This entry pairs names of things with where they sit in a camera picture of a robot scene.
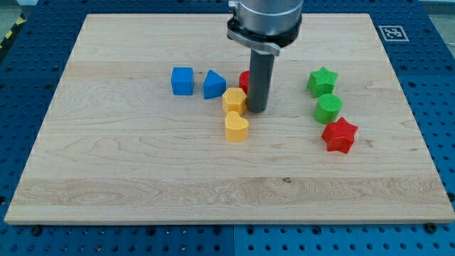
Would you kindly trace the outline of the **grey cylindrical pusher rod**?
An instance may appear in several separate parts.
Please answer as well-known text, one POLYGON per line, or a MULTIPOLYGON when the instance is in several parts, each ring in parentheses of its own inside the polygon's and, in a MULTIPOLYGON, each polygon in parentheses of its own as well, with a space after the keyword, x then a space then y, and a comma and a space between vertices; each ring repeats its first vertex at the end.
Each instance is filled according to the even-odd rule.
POLYGON ((251 50, 247 93, 249 111, 261 113, 266 110, 273 66, 274 56, 272 54, 251 50))

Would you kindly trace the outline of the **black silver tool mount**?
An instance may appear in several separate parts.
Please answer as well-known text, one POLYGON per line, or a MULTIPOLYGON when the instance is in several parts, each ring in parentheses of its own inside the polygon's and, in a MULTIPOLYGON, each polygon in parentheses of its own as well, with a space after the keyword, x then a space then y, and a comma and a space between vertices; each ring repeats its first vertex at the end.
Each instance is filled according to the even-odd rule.
POLYGON ((279 56, 282 48, 296 40, 300 32, 301 22, 302 16, 299 17, 296 25, 292 26, 288 31, 268 36, 248 31, 236 18, 232 17, 227 22, 227 37, 252 50, 279 56))

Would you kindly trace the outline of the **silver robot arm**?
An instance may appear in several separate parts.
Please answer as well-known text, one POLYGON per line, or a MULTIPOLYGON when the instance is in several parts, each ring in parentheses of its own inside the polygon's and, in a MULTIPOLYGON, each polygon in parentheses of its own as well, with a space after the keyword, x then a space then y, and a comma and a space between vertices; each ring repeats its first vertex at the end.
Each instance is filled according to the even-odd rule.
POLYGON ((302 0, 229 1, 232 18, 227 37, 250 49, 250 76, 247 89, 249 111, 267 108, 274 58, 299 35, 302 0))

